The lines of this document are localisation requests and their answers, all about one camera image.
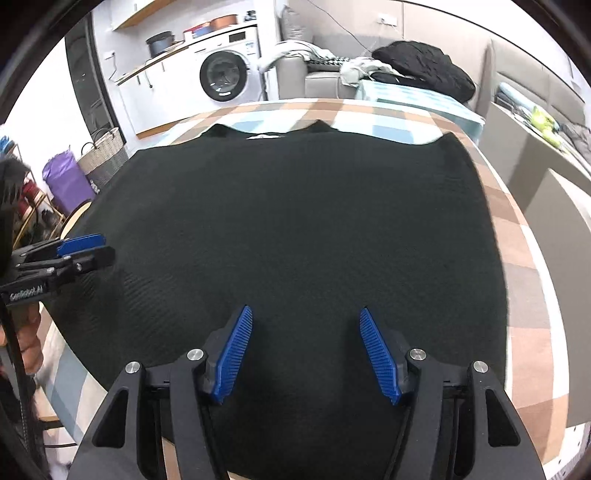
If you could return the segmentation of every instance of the cabinet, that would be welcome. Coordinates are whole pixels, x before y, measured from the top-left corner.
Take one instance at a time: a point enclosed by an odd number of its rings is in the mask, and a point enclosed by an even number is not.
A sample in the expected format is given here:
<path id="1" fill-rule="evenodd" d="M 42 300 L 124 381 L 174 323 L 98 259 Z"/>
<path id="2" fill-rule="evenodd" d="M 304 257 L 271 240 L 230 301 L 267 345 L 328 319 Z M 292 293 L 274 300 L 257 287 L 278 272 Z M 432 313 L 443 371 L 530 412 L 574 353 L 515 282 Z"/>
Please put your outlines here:
<path id="1" fill-rule="evenodd" d="M 121 84 L 119 91 L 136 134 L 182 120 L 198 111 L 188 51 L 179 52 Z"/>
<path id="2" fill-rule="evenodd" d="M 174 0 L 111 0 L 111 28 L 131 27 Z"/>

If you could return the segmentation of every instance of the table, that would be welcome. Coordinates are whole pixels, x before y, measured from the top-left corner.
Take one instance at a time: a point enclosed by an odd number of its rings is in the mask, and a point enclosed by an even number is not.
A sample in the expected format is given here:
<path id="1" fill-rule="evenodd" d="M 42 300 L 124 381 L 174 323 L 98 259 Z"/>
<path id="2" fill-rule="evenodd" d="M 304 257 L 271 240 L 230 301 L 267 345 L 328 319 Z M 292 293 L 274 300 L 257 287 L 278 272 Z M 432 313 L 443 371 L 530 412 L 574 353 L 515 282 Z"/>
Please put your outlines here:
<path id="1" fill-rule="evenodd" d="M 255 102 L 206 112 L 176 126 L 157 145 L 196 138 L 215 123 L 248 131 L 287 132 L 316 120 L 347 132 L 408 144 L 447 132 L 466 147 L 489 202 L 508 288 L 505 390 L 546 463 L 561 448 L 568 407 L 566 340 L 548 268 L 530 228 L 495 170 L 453 122 L 425 110 L 360 100 L 295 99 Z M 45 311 L 45 363 L 37 374 L 73 439 L 80 442 L 105 390 L 67 346 Z"/>
<path id="2" fill-rule="evenodd" d="M 414 106 L 436 113 L 458 125 L 476 145 L 484 129 L 485 122 L 480 115 L 452 97 L 433 90 L 361 80 L 355 99 Z"/>

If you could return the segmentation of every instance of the blue gripper pad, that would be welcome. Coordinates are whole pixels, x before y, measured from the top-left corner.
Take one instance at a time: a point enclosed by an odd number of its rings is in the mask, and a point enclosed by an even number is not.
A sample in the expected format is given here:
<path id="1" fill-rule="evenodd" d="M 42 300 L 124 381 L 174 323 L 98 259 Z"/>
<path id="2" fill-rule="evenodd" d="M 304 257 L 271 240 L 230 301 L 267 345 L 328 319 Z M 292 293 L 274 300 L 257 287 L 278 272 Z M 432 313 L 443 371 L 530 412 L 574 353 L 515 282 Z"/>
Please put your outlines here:
<path id="1" fill-rule="evenodd" d="M 359 328 L 379 387 L 392 405 L 396 405 L 402 397 L 398 386 L 397 366 L 367 308 L 361 310 Z"/>
<path id="2" fill-rule="evenodd" d="M 102 247 L 106 245 L 107 241 L 102 235 L 85 235 L 77 238 L 64 240 L 57 248 L 57 255 L 63 257 L 64 255 L 71 255 L 76 252 L 88 250 L 89 248 Z"/>
<path id="3" fill-rule="evenodd" d="M 223 329 L 216 330 L 207 339 L 204 348 L 208 354 L 209 386 L 205 390 L 215 403 L 221 404 L 232 392 L 251 332 L 252 310 L 244 305 Z"/>

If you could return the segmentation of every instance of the washing machine door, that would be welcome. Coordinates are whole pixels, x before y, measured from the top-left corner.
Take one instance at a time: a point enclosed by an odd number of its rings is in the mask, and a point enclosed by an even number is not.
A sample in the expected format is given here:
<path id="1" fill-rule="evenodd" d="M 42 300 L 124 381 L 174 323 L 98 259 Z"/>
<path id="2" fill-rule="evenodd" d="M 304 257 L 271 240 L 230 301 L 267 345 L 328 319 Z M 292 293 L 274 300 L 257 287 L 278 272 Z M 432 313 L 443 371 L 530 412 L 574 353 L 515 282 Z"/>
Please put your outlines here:
<path id="1" fill-rule="evenodd" d="M 244 59 L 227 50 L 206 57 L 199 71 L 203 91 L 218 102 L 227 102 L 240 95 L 247 78 L 248 68 Z"/>

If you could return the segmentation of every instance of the finger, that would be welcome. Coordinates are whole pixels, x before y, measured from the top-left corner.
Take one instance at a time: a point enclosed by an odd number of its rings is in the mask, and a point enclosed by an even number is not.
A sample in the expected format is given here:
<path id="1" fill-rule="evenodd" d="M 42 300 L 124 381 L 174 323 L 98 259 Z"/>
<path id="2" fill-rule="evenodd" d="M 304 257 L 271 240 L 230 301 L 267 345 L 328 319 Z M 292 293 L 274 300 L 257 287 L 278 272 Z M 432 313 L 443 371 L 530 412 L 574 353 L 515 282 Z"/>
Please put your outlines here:
<path id="1" fill-rule="evenodd" d="M 42 365 L 43 365 L 43 352 L 40 352 L 37 355 L 37 361 L 33 364 L 32 367 L 30 367 L 28 370 L 26 370 L 27 375 L 36 374 L 41 369 Z"/>
<path id="2" fill-rule="evenodd" d="M 34 301 L 28 305 L 28 320 L 30 323 L 38 323 L 41 321 L 41 313 L 39 312 L 39 302 Z"/>
<path id="3" fill-rule="evenodd" d="M 33 346 L 34 343 L 39 341 L 37 338 L 37 325 L 25 325 L 17 332 L 18 346 L 21 352 Z"/>
<path id="4" fill-rule="evenodd" d="M 41 350 L 41 342 L 39 339 L 27 350 L 22 352 L 22 363 L 25 365 L 25 372 L 28 374 L 35 373 L 33 371 L 37 364 L 43 361 L 43 351 Z"/>

